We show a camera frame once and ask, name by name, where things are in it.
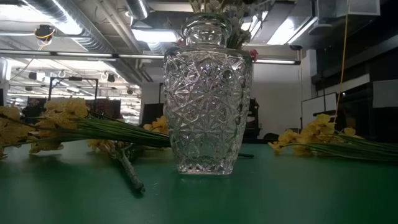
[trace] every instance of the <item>clear crystal vase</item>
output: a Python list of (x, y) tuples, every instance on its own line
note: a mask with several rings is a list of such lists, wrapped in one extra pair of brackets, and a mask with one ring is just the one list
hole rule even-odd
[(251, 56), (227, 49), (230, 21), (195, 14), (183, 26), (186, 47), (165, 53), (165, 114), (182, 174), (232, 173), (250, 100)]

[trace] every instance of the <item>desk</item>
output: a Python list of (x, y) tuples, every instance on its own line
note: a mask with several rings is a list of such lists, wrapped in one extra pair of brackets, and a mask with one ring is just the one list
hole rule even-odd
[(345, 159), (275, 157), (245, 144), (230, 176), (177, 173), (169, 151), (135, 168), (135, 194), (122, 168), (85, 142), (0, 162), (1, 223), (398, 223), (398, 166)]

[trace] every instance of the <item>vase neck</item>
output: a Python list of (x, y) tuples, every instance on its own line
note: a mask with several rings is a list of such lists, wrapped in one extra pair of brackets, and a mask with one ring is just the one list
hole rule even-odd
[(187, 45), (226, 47), (226, 34), (222, 28), (211, 24), (191, 27), (187, 32)]

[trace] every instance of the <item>vase rim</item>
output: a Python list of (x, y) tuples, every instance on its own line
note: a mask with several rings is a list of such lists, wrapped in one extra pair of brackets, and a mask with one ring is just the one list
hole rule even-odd
[(189, 17), (182, 26), (182, 35), (186, 38), (188, 31), (195, 26), (213, 25), (220, 27), (225, 36), (229, 37), (232, 32), (232, 25), (229, 19), (221, 14), (212, 12), (200, 12)]

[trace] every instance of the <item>green tabletop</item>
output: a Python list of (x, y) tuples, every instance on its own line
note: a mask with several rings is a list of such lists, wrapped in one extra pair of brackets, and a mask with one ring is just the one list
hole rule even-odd
[(84, 142), (0, 162), (0, 223), (398, 223), (398, 166), (275, 157), (247, 144), (230, 176), (177, 173), (170, 151), (147, 152), (135, 194), (117, 163)]

